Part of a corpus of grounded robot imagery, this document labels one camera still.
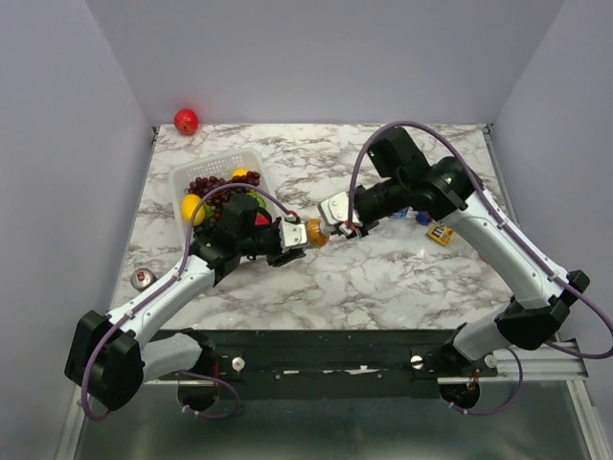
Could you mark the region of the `tall orange juice bottle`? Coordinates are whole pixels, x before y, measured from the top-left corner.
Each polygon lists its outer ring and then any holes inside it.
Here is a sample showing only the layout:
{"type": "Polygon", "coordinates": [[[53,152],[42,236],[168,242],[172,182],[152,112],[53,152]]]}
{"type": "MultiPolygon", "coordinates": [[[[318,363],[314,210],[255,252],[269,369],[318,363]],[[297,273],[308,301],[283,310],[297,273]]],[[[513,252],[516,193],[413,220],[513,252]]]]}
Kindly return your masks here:
{"type": "Polygon", "coordinates": [[[306,235],[310,248],[321,248],[329,242],[326,225],[319,218],[311,218],[306,222],[306,235]]]}

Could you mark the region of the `white bottle cap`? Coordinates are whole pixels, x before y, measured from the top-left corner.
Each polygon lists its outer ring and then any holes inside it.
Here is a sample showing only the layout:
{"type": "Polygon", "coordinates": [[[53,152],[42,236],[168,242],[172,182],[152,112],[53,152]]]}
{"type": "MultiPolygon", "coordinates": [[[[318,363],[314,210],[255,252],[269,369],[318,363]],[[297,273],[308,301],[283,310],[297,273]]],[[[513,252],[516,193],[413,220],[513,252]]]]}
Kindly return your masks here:
{"type": "Polygon", "coordinates": [[[334,227],[331,225],[326,224],[325,222],[322,222],[320,224],[320,230],[321,233],[327,237],[331,236],[333,231],[334,231],[334,227]]]}

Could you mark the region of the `blue water bottle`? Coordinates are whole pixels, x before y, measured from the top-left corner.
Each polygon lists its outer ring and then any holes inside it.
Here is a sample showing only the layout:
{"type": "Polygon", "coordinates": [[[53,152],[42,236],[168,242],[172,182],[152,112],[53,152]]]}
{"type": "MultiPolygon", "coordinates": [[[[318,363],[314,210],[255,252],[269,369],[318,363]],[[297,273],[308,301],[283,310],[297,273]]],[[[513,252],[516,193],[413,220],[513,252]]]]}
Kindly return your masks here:
{"type": "Polygon", "coordinates": [[[411,208],[406,207],[390,215],[391,219],[406,219],[411,213],[411,208]]]}

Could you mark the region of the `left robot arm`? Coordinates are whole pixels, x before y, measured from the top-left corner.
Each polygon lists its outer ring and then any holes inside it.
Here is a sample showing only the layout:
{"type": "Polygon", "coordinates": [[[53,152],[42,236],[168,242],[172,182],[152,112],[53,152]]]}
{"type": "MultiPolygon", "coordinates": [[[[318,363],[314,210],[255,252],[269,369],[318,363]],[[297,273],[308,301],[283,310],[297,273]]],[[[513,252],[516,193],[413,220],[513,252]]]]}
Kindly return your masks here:
{"type": "Polygon", "coordinates": [[[188,231],[180,261],[116,313],[93,310],[77,323],[64,374],[80,388],[86,416],[88,400],[108,412],[126,405],[148,378],[183,370],[205,377],[211,353],[194,337],[180,333],[157,345],[150,341],[193,298],[206,293],[235,271],[242,259],[266,258],[278,267],[305,255],[307,224],[294,214],[256,223],[263,208],[250,195],[234,195],[211,229],[188,231]]]}

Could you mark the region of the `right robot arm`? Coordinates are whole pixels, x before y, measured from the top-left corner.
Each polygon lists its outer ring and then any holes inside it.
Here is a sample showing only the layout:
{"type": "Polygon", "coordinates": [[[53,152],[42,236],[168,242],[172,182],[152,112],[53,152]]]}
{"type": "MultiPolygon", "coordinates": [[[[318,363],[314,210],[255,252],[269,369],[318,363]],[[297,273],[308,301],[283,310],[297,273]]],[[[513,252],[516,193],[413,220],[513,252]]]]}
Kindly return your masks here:
{"type": "Polygon", "coordinates": [[[365,237],[380,219],[404,208],[425,212],[468,242],[511,289],[506,306],[453,333],[440,354],[447,373],[460,376],[476,360],[511,345],[536,350],[559,330],[589,286],[588,276],[549,260],[464,161],[446,156],[429,164],[403,127],[378,134],[366,153],[381,180],[319,203],[332,233],[365,237]]]}

